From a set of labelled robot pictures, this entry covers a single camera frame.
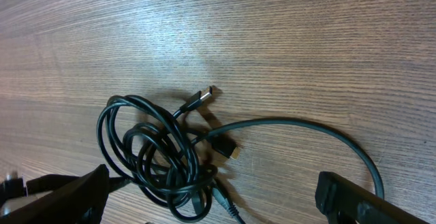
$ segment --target curved black wire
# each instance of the curved black wire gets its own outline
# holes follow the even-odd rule
[[[162,123],[163,128],[158,128],[152,123],[138,123],[127,131],[123,139],[120,140],[115,129],[115,118],[119,108],[124,106],[136,108],[153,116]],[[208,214],[212,204],[209,186],[213,181],[213,177],[217,174],[217,168],[214,165],[200,165],[194,146],[202,140],[207,140],[229,130],[253,125],[295,125],[334,136],[353,149],[365,162],[374,180],[376,195],[384,198],[382,178],[371,158],[349,136],[336,129],[297,118],[261,118],[231,123],[208,133],[202,133],[195,129],[183,129],[176,120],[181,114],[182,112],[178,110],[171,115],[167,110],[143,97],[136,95],[121,97],[116,95],[108,100],[107,106],[103,109],[97,122],[97,141],[109,166],[120,176],[130,179],[134,184],[138,185],[141,191],[155,204],[169,208],[171,213],[180,221],[186,223],[200,221]],[[103,139],[104,125],[106,126],[106,133],[112,150],[117,159],[131,172],[131,175],[120,169],[108,154]],[[188,133],[197,137],[191,141],[187,137]],[[175,142],[168,137],[169,134],[172,135]],[[132,150],[132,142],[135,136],[144,139],[138,155],[134,155]],[[176,149],[174,143],[178,144],[180,150]],[[163,155],[170,167],[153,163],[156,151]],[[186,163],[182,161],[183,157],[186,158]],[[194,193],[198,193],[200,196],[205,195],[206,205],[202,212],[194,217],[183,216],[177,208],[184,206]]]

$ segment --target usb cable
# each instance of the usb cable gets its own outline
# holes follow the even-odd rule
[[[187,100],[174,114],[137,96],[115,95],[108,100],[97,122],[97,141],[109,166],[126,180],[138,185],[141,191],[155,204],[168,208],[180,221],[195,223],[202,220],[211,209],[212,197],[221,204],[238,223],[245,223],[232,202],[230,195],[216,179],[217,168],[214,165],[200,165],[194,146],[203,140],[211,143],[212,148],[223,156],[237,158],[239,149],[236,142],[224,136],[224,133],[247,126],[284,124],[306,127],[327,133],[344,142],[364,161],[374,180],[375,193],[384,198],[382,178],[377,167],[363,149],[344,133],[326,125],[297,118],[259,118],[224,125],[208,132],[192,128],[183,128],[177,118],[185,112],[199,108],[212,97],[213,89],[208,87],[198,91]],[[122,107],[133,107],[156,118],[163,127],[152,123],[138,123],[128,130],[122,139],[115,129],[116,114]],[[124,172],[112,160],[106,150],[103,138],[103,126],[106,127],[109,144],[117,159],[129,170]],[[133,153],[133,138],[144,140],[139,153]],[[156,151],[164,157],[169,167],[153,161]],[[187,217],[177,209],[188,201],[193,204],[195,215]]]

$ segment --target wood grain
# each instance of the wood grain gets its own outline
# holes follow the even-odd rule
[[[212,124],[295,116],[357,139],[386,199],[436,223],[436,0],[0,0],[0,170],[26,179],[104,163],[95,123],[111,95],[175,110],[214,84]],[[140,116],[123,111],[126,130]],[[197,113],[192,125],[207,123]],[[346,146],[286,126],[233,131],[214,157],[247,223],[326,223],[317,174],[371,189]],[[186,207],[185,214],[193,210]],[[103,223],[178,223],[134,186]],[[201,223],[234,223],[216,204]]]

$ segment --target coiled cord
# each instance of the coiled cord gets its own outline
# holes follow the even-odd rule
[[[107,106],[98,118],[97,140],[109,166],[120,176],[138,185],[141,191],[152,202],[170,209],[170,212],[178,220],[186,223],[195,223],[203,219],[211,209],[213,192],[214,198],[229,213],[232,213],[232,217],[238,223],[244,223],[231,202],[228,193],[223,189],[222,185],[217,184],[214,180],[217,168],[214,165],[200,165],[194,146],[202,140],[214,143],[214,138],[229,130],[253,125],[295,125],[321,131],[336,137],[352,148],[365,162],[373,177],[376,195],[381,198],[384,197],[382,178],[371,158],[351,138],[325,125],[296,118],[261,118],[231,123],[208,133],[196,131],[195,129],[183,129],[178,123],[177,118],[182,113],[195,110],[201,106],[203,101],[211,95],[211,87],[206,92],[199,91],[174,114],[137,95],[127,95],[125,97],[116,95],[108,100]],[[125,106],[136,108],[156,118],[162,123],[163,127],[159,128],[152,123],[138,123],[127,131],[123,139],[120,140],[115,129],[115,118],[119,109]],[[108,154],[103,139],[104,124],[106,125],[106,133],[112,150],[117,159],[131,172],[131,175],[120,169]],[[195,135],[196,138],[191,141],[187,136],[188,133]],[[175,142],[170,139],[169,134],[172,135]],[[132,150],[133,138],[135,136],[144,139],[138,155],[133,154]],[[180,150],[176,149],[175,143],[178,144]],[[231,151],[234,149],[234,146],[230,145],[229,142],[217,142],[215,145],[219,148],[217,151],[227,157],[229,157],[227,155],[228,149],[230,148]],[[156,150],[163,155],[164,159],[170,164],[170,167],[152,162]],[[186,163],[182,161],[183,157],[186,158]],[[202,199],[203,195],[206,197],[205,204]],[[192,200],[196,212],[196,215],[193,217],[186,217],[177,210],[177,208],[184,206],[189,200]]]

